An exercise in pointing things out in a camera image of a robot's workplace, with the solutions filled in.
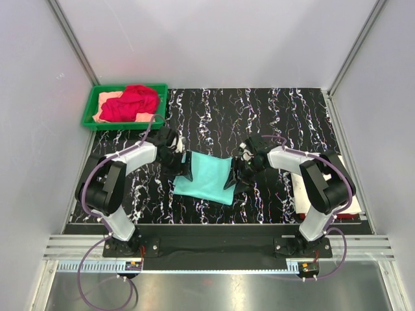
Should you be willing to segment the teal t-shirt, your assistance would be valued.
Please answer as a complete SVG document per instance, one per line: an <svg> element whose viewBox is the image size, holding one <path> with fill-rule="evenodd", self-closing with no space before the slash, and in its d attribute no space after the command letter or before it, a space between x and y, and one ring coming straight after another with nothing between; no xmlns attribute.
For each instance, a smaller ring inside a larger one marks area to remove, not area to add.
<svg viewBox="0 0 415 311"><path fill-rule="evenodd" d="M231 171L231 161L231 157L223 159L191 152L193 180L177 176L173 182L173 194L232 205L235 186L224 189Z"/></svg>

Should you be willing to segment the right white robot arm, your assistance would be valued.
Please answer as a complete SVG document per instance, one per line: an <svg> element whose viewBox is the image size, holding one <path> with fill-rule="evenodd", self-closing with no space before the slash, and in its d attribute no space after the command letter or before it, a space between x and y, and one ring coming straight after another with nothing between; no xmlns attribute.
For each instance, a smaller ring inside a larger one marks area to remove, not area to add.
<svg viewBox="0 0 415 311"><path fill-rule="evenodd" d="M276 253L312 257L340 210L351 205L355 185L336 152L316 154L283 146L255 149L243 144L240 155L231 161L224 189L243 192L254 184L258 173L269 168L300 176L311 205L295 236L276 248Z"/></svg>

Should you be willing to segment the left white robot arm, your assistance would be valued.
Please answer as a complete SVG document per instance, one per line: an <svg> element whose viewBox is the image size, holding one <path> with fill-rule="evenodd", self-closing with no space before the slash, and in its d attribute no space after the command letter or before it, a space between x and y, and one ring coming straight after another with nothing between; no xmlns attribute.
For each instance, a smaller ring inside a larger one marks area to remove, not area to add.
<svg viewBox="0 0 415 311"><path fill-rule="evenodd" d="M181 141L171 146L149 142L108 155L91 154L75 191L85 213L94 216L108 230L108 251L120 257L140 255L144 250L139 229L129 220L124 207L126 177L144 165L158 163L169 177L193 180L191 152Z"/></svg>

